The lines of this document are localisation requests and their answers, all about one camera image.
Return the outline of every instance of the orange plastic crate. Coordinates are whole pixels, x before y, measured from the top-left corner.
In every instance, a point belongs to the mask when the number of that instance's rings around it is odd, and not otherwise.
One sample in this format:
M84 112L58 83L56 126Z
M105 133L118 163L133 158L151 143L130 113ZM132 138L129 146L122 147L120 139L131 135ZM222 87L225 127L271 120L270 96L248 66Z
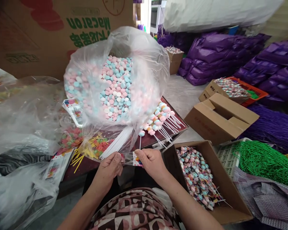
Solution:
M259 99L268 95L268 93L266 93L265 91L262 91L261 89L258 89L252 85L249 85L248 83L245 83L244 81L241 81L238 78L230 77L230 79L233 81L237 81L240 84L240 86L244 88L245 90L254 91L256 95L258 96L257 99L249 98L246 102L243 102L241 105L243 105L244 107L248 107L250 104L253 104L255 101L258 101Z

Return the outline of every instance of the person's right hand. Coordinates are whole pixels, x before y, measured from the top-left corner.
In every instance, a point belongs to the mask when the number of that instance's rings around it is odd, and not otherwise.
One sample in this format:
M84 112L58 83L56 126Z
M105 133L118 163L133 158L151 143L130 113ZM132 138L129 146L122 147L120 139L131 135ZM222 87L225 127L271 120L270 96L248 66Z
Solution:
M146 172L160 185L171 174L166 169L161 152L155 149L137 149L134 151Z

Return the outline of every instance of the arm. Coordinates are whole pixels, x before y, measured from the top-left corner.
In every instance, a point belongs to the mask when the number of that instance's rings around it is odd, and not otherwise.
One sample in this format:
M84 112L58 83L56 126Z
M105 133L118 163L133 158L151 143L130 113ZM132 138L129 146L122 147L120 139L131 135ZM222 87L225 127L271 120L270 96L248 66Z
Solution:
M137 149L135 154L142 162L147 173L169 195L187 230L223 230L219 222L195 201L169 173L163 163L160 151L154 149Z
M57 230L83 230L88 226L100 202L110 190L113 179L122 174L121 159L121 155L114 152L100 163L91 186Z

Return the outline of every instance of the white candy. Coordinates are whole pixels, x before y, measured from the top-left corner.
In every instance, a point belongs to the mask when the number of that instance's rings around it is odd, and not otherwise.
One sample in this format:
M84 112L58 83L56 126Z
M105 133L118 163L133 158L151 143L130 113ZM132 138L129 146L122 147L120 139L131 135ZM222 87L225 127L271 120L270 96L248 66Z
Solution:
M82 82L82 79L81 79L81 77L79 77L79 76L76 77L76 80L77 80L79 83Z

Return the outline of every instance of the cardboard box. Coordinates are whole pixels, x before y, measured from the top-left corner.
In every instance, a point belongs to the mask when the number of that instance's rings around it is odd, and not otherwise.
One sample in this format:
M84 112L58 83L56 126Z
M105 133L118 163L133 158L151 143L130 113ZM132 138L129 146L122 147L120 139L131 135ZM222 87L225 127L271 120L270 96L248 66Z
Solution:
M198 98L199 101L203 102L204 100L208 99L209 97L211 97L212 95L214 95L215 93L219 93L221 95L223 95L224 97L229 98L230 100L237 102L238 104L242 104L243 102L247 101L247 99L249 99L251 97L251 95L248 93L247 96L244 97L229 97L229 95L222 90L222 88L220 86L218 86L217 83L214 82L214 80L212 80L209 85L207 85L207 87L205 88L206 91L206 96L209 95L207 98L203 96L204 92L200 95L200 97Z
M204 91L202 92L202 94L199 96L198 99L199 99L200 102L203 102L203 101L207 100L209 97L210 97L210 96L209 96L209 94L207 93L207 91L204 90Z
M172 54L168 52L168 55L170 58L170 75L177 74L177 71L179 69L183 57L183 53Z
M63 79L70 55L133 26L132 0L0 1L0 68Z
M244 203L232 180L227 175L209 141L179 143L171 146L167 151L165 151L165 165L184 189L189 192L175 150L181 146L195 147L203 155L213 174L213 183L219 187L218 191L224 199L226 199L226 202L233 207L229 207L225 202L220 202L220 206L216 205L213 211L209 211L211 215L222 225L239 223L253 219L250 210Z
M196 104L184 120L204 139L218 145L237 138L258 118L246 107L215 93Z

